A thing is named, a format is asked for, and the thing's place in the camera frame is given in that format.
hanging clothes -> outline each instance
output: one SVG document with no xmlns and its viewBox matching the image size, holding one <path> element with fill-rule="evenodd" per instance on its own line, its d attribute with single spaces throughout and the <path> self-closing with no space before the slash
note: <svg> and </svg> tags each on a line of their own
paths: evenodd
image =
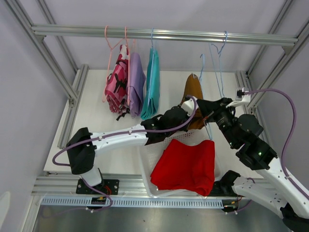
<svg viewBox="0 0 309 232">
<path fill-rule="evenodd" d="M 202 92 L 201 84 L 199 82 L 198 77 L 193 73 L 187 78 L 187 81 L 185 83 L 184 93 L 183 93 L 183 99 L 180 105 L 185 101 L 185 97 L 187 95 L 194 96 L 197 99 L 203 99 L 203 92 Z M 190 122 L 188 130 L 201 129 L 203 127 L 204 127 L 203 116 L 202 116 L 201 110 L 197 109 L 193 119 Z"/>
<path fill-rule="evenodd" d="M 127 88 L 129 96 L 129 108 L 132 117 L 139 116 L 144 103 L 143 87 L 146 80 L 138 53 L 130 55 L 130 88 Z"/>
<path fill-rule="evenodd" d="M 150 49 L 147 67 L 146 90 L 146 97 L 141 111 L 141 118 L 144 120 L 155 115 L 159 108 L 160 64 L 158 51 L 153 47 Z"/>
<path fill-rule="evenodd" d="M 124 116 L 128 112 L 127 80 L 128 80 L 129 50 L 126 45 L 120 45 L 120 54 L 112 74 L 109 75 L 104 90 L 110 111 Z"/>
</svg>

turquoise cloth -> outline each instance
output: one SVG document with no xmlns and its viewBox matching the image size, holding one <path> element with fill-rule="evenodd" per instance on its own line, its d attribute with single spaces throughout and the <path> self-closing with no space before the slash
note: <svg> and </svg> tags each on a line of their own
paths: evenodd
<svg viewBox="0 0 309 232">
<path fill-rule="evenodd" d="M 146 78 L 146 97 L 140 117 L 149 119 L 159 108 L 160 99 L 160 65 L 158 51 L 151 48 Z"/>
</svg>

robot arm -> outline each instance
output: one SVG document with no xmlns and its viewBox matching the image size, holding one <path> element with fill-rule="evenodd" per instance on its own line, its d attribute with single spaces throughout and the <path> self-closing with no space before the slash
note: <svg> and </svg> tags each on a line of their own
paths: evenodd
<svg viewBox="0 0 309 232">
<path fill-rule="evenodd" d="M 96 156 L 120 147 L 159 143 L 177 131 L 187 131 L 197 108 L 196 98 L 192 98 L 181 106 L 167 110 L 164 115 L 157 115 L 127 129 L 101 133 L 90 133 L 88 128 L 79 129 L 67 144 L 69 147 L 80 143 L 68 150 L 72 174 L 80 175 L 92 187 L 99 185 L 103 179 L 94 165 Z"/>
<path fill-rule="evenodd" d="M 306 231 L 303 230 L 304 228 L 309 231 L 309 200 L 285 178 L 276 152 L 258 137 L 263 128 L 257 119 L 248 114 L 243 114 L 239 118 L 235 117 L 235 107 L 243 102 L 222 98 L 214 102 L 197 100 L 197 104 L 204 117 L 204 123 L 215 122 L 231 149 L 239 149 L 236 156 L 240 162 L 257 171 L 279 192 L 273 193 L 252 184 L 251 181 L 233 171 L 224 175 L 220 181 L 223 183 L 222 186 L 267 207 L 283 218 L 284 223 L 293 231 Z M 128 129 L 109 133 L 90 133 L 88 128 L 82 128 L 72 137 L 68 146 L 96 137 L 99 139 L 81 143 L 68 150 L 71 171 L 73 174 L 81 175 L 90 186 L 101 184 L 103 182 L 101 173 L 94 166 L 96 155 L 117 147 L 159 143 L 176 131 L 186 131 L 189 124 L 182 125 L 192 118 L 193 113 L 194 101 L 191 99 L 185 101 L 182 106 L 175 106 L 166 111 L 164 115 L 155 116 Z M 293 178 L 306 193 L 309 193 L 295 177 L 292 175 L 289 177 Z"/>
<path fill-rule="evenodd" d="M 229 180 L 227 186 L 234 193 L 246 196 L 276 213 L 293 231 L 309 231 L 309 200 L 288 178 L 292 178 L 306 194 L 309 191 L 289 172 L 290 175 L 285 177 L 276 152 L 258 137 L 263 128 L 257 119 L 247 114 L 235 117 L 232 102 L 229 98 L 214 102 L 197 100 L 204 122 L 215 122 L 231 149 L 239 149 L 236 156 L 240 162 L 267 179 L 278 192 L 270 192 L 231 172 L 225 177 Z"/>
</svg>

laundry basket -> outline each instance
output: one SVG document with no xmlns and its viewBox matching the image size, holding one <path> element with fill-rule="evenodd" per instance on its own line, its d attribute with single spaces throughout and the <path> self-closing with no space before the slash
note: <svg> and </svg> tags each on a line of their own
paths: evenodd
<svg viewBox="0 0 309 232">
<path fill-rule="evenodd" d="M 185 189 L 158 190 L 157 186 L 155 186 L 150 181 L 150 175 L 153 172 L 153 169 L 155 168 L 157 162 L 159 161 L 161 155 L 163 154 L 163 151 L 168 147 L 172 139 L 176 139 L 182 142 L 183 144 L 189 146 L 194 146 L 209 138 L 206 134 L 205 129 L 190 130 L 187 133 L 180 131 L 173 134 L 171 137 L 166 138 L 163 142 L 139 147 L 140 171 L 147 193 L 151 197 L 154 198 L 165 197 L 171 194 L 185 191 Z M 220 167 L 220 163 L 218 161 L 217 156 L 215 156 L 214 176 L 215 181 L 220 180 L 220 178 L 222 177 L 222 169 Z"/>
</svg>

lavender cloth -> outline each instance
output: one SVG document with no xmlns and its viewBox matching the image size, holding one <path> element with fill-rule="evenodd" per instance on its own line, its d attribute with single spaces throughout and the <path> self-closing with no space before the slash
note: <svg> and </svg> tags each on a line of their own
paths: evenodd
<svg viewBox="0 0 309 232">
<path fill-rule="evenodd" d="M 130 55 L 130 114 L 132 117 L 138 116 L 144 103 L 143 87 L 146 77 L 141 65 L 138 53 Z"/>
</svg>

